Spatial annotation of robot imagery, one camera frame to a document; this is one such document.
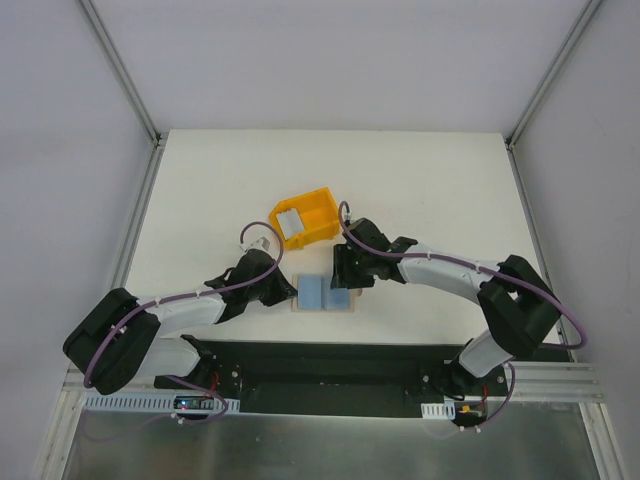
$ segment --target metal floor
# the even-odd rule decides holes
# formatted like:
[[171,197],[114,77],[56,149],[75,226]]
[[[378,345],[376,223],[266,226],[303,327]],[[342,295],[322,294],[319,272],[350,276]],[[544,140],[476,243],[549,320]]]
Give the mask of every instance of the metal floor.
[[[91,412],[106,437],[150,415]],[[65,479],[597,479],[576,404],[512,403],[480,434],[447,421],[228,415],[161,419],[109,443],[76,434]]]

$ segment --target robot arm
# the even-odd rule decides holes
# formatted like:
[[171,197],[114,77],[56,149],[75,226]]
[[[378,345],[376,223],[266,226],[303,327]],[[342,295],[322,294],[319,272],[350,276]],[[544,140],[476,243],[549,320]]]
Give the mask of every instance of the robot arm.
[[457,394],[465,385],[483,378],[513,357],[529,357],[560,318],[560,312],[524,288],[518,288],[480,267],[515,277],[551,294],[551,291],[523,258],[511,255],[504,262],[475,262],[476,269],[437,258],[414,239],[399,237],[390,242],[366,218],[347,223],[349,233],[378,252],[423,254],[422,256],[376,255],[345,234],[346,244],[334,247],[333,288],[367,288],[381,280],[428,285],[463,297],[482,308],[488,329],[472,339],[442,375],[442,390]]
[[[262,246],[252,244],[237,266],[205,282],[196,298],[160,303],[137,313],[116,333],[95,365],[92,385],[103,395],[124,387],[135,377],[175,375],[209,388],[215,371],[212,352],[189,335],[164,338],[188,327],[226,322],[242,314],[251,301],[272,306],[296,295],[278,268],[253,284],[212,293],[254,279],[274,266]],[[138,298],[124,288],[110,291],[80,323],[64,343],[63,351],[86,373],[89,363],[114,326],[134,309]]]

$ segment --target yellow plastic crate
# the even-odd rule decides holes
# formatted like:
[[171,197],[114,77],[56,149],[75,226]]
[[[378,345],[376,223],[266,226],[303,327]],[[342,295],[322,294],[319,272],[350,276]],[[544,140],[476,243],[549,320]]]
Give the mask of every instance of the yellow plastic crate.
[[[304,230],[286,239],[278,214],[296,210]],[[335,237],[340,231],[338,206],[328,187],[283,200],[269,214],[269,222],[284,240],[284,248],[292,250]]]

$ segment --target black mounting base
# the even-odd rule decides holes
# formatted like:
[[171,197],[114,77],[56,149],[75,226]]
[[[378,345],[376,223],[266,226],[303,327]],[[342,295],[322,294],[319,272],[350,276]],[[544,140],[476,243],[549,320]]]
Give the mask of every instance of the black mounting base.
[[[216,356],[217,392],[240,400],[246,413],[420,418],[421,403],[441,403],[430,375],[462,345],[352,345],[201,341]],[[568,361],[540,350],[537,361]],[[507,393],[501,367],[465,391]],[[156,388],[175,388],[157,377]]]

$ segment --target enclosure wall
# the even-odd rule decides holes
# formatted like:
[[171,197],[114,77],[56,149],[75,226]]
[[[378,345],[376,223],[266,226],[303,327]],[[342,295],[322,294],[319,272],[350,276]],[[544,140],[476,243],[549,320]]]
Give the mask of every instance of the enclosure wall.
[[585,0],[95,0],[161,131],[501,132]]
[[31,478],[150,142],[70,0],[0,5],[0,477]]
[[553,286],[586,324],[632,478],[640,349],[640,4],[605,2],[515,150]]

